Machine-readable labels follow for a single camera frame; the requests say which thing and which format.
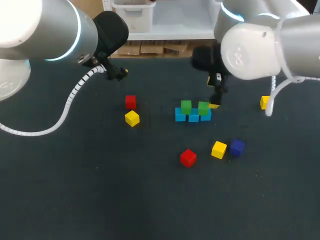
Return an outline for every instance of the white shelf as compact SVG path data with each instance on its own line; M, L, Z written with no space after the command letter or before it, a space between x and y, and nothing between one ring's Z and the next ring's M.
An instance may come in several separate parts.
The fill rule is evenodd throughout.
M214 39L208 0L158 0L152 32L130 33L128 40Z

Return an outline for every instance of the stack of cubes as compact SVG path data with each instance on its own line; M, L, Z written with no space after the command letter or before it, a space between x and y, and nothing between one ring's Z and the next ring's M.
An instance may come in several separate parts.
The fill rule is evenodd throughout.
M182 100L181 107L175 108L175 121L176 122L185 122L189 123L198 123L199 120L202 122L211 121L211 109L209 108L208 102L200 101L198 108L192 108L192 101Z
M131 110L124 116L125 122L131 127L134 127L140 122L139 115L134 111L137 108L137 99L135 95L125 96L125 108Z

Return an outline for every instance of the cardboard box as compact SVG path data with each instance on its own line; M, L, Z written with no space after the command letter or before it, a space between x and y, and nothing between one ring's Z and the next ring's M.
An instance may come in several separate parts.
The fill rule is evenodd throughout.
M139 56L141 41L128 41L125 45L117 50L118 55L123 56Z
M165 41L142 41L141 54L163 54Z
M187 51L188 42L185 40L170 40L166 41L164 44L164 53L181 55Z

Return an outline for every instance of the yellow cube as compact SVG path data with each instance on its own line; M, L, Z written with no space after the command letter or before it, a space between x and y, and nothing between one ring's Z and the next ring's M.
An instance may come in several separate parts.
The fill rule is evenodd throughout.
M213 148L212 148L211 155L213 157L218 158L218 159L222 159L225 155L226 149L227 149L226 144L219 142L219 141L216 141Z
M125 121L131 127L134 127L140 122L140 117L135 111L128 112L125 116Z
M260 107L261 107L262 110L266 110L269 97L270 96L262 96L261 97Z
M220 105L209 103L210 109L217 109Z

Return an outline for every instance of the cable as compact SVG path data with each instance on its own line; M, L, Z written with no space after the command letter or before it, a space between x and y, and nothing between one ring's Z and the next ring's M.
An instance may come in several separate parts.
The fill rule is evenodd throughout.
M277 86L277 77L276 76L272 76L271 77L271 91L270 91L270 95L273 93L273 91L276 89L276 86ZM270 101L270 108L271 108L271 111L274 109L274 103L275 103L275 100L272 99Z
M271 93L270 97L269 97L269 101L267 102L266 104L266 109L265 109L265 115L267 115L268 117L270 117L272 115L272 112L273 112L273 103L274 103L274 100L277 96L277 94L283 89L285 88L286 86L288 86L290 83L292 83L291 80L287 79L287 80L284 80L282 83L279 84L279 86L277 86L275 88L275 90Z
M86 83L86 81L89 78L91 78L94 74L96 74L96 73L102 74L105 71L106 71L106 69L103 66L96 66L93 69L91 69L86 75L84 75L83 78L81 78L81 80L75 85L72 92L70 93L70 95L65 103L64 110L62 112L60 119L57 121L57 123L55 125L53 125L49 129L43 130L43 131L36 131L36 132L26 132L26 131L14 130L14 129L9 128L1 123L0 123L0 129L2 129L3 131L5 131L7 133L10 133L10 134L25 136L25 137L43 136L43 135L52 133L53 131L57 130L66 120L70 106L71 106L75 96L77 95L79 90L82 88L82 86Z

